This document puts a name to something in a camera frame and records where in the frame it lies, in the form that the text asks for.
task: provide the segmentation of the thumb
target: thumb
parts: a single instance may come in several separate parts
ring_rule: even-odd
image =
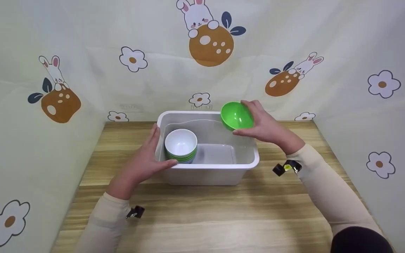
[[[177,164],[177,160],[166,160],[163,162],[158,162],[156,171],[163,171],[163,170],[169,169],[176,164]]]
[[[232,133],[236,136],[247,136],[247,137],[256,137],[256,129],[255,128],[243,128],[243,129],[236,129]]]

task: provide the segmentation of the green bowl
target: green bowl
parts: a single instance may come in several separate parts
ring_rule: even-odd
[[[177,160],[178,162],[187,162],[189,160],[193,160],[195,158],[195,155],[187,157],[187,158],[174,158],[174,157],[168,157],[168,158]]]
[[[248,107],[239,102],[229,102],[221,108],[221,121],[229,130],[252,128],[254,118]]]
[[[176,159],[178,161],[180,161],[180,160],[189,160],[189,159],[193,158],[196,155],[196,150],[197,149],[195,148],[190,154],[187,154],[185,156],[175,156],[175,155],[170,154],[169,152],[167,152],[167,156],[168,156],[169,159]]]

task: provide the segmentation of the white plastic bin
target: white plastic bin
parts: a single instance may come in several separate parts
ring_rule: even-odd
[[[159,116],[161,129],[156,159],[167,159],[164,139],[171,131],[185,128],[198,137],[198,150],[191,164],[178,164],[163,172],[176,186],[232,186],[259,163],[256,142],[235,136],[221,123],[220,112],[166,111]]]

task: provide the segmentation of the stacked bowls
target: stacked bowls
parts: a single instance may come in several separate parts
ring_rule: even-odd
[[[165,138],[165,150],[169,159],[179,163],[192,163],[195,159],[198,138],[188,129],[176,129]]]

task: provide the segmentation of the beige sleeve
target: beige sleeve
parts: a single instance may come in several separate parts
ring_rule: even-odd
[[[129,201],[107,193],[98,200],[89,222],[74,248],[75,253],[113,253],[118,247],[124,229]]]
[[[287,159],[302,165],[298,178],[331,225],[333,235],[350,226],[366,227],[382,234],[354,191],[312,146],[306,144]]]

